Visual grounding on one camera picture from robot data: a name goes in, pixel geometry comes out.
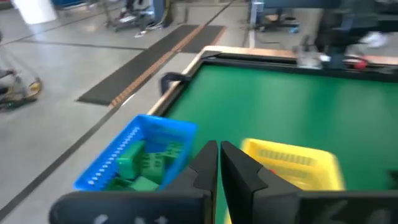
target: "yellow basket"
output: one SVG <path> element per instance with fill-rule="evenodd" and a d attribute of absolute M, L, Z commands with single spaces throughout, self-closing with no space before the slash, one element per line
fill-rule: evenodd
<path fill-rule="evenodd" d="M 338 160 L 329 152 L 257 139 L 245 139 L 242 150 L 303 190 L 344 190 Z M 229 213 L 226 224 L 231 223 Z"/>

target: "wooden frame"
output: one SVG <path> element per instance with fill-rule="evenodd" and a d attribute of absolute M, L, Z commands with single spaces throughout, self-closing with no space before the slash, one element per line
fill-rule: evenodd
<path fill-rule="evenodd" d="M 225 47 L 225 46 L 206 46 L 188 65 L 188 67 L 182 72 L 182 74 L 187 74 L 192 67 L 199 61 L 202 54 L 205 51 L 217 51 L 222 53 L 230 54 L 242 54 L 242 55 L 259 55 L 259 56 L 273 56 L 273 57 L 286 57 L 294 58 L 294 54 L 288 50 L 272 50 L 272 49 L 250 49 L 242 47 Z M 398 65 L 398 57 L 380 57 L 380 56 L 366 56 L 366 59 L 376 64 L 389 64 Z M 178 82 L 174 82 L 170 89 L 163 94 L 162 97 L 156 102 L 156 104 L 148 111 L 147 114 L 154 114 L 158 107 L 170 96 L 174 91 Z"/>

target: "rubber mat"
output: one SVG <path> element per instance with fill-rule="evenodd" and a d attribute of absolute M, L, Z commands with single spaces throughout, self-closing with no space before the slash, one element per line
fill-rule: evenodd
<path fill-rule="evenodd" d="M 199 53 L 207 45 L 213 45 L 221 37 L 225 26 L 205 26 L 182 50 L 183 53 Z"/>
<path fill-rule="evenodd" d="M 134 57 L 128 63 L 116 70 L 113 74 L 106 77 L 103 81 L 81 95 L 78 99 L 84 103 L 94 103 L 108 106 L 119 96 L 132 82 L 139 78 L 149 67 L 158 61 L 173 47 L 181 42 L 198 26 L 180 26 L 165 36 L 163 39 L 150 46 L 145 51 Z"/>

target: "green lego brick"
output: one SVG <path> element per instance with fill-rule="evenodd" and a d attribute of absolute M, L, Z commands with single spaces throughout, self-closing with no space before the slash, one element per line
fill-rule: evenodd
<path fill-rule="evenodd" d="M 115 177 L 105 188 L 105 190 L 131 190 L 133 182 L 120 177 Z"/>
<path fill-rule="evenodd" d="M 130 145 L 116 160 L 119 167 L 118 174 L 125 179 L 134 179 L 139 175 L 139 163 L 144 152 L 145 141 L 137 141 Z"/>
<path fill-rule="evenodd" d="M 141 175 L 161 184 L 165 174 L 165 160 L 162 152 L 144 153 L 141 160 Z"/>
<path fill-rule="evenodd" d="M 156 190 L 158 187 L 158 184 L 142 176 L 138 177 L 130 186 L 130 188 L 136 191 Z"/>
<path fill-rule="evenodd" d="M 165 158 L 166 164 L 171 164 L 179 157 L 183 148 L 183 144 L 180 142 L 170 142 L 166 147 L 166 151 L 162 153 Z"/>

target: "blue plastic basket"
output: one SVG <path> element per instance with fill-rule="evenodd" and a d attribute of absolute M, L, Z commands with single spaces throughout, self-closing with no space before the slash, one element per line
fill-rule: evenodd
<path fill-rule="evenodd" d="M 104 190 L 118 172 L 116 159 L 134 142 L 145 139 L 146 152 L 165 151 L 170 141 L 183 143 L 179 157 L 166 170 L 159 189 L 176 178 L 189 158 L 197 126 L 193 123 L 176 121 L 140 114 L 116 136 L 109 146 L 95 159 L 76 180 L 77 190 Z"/>

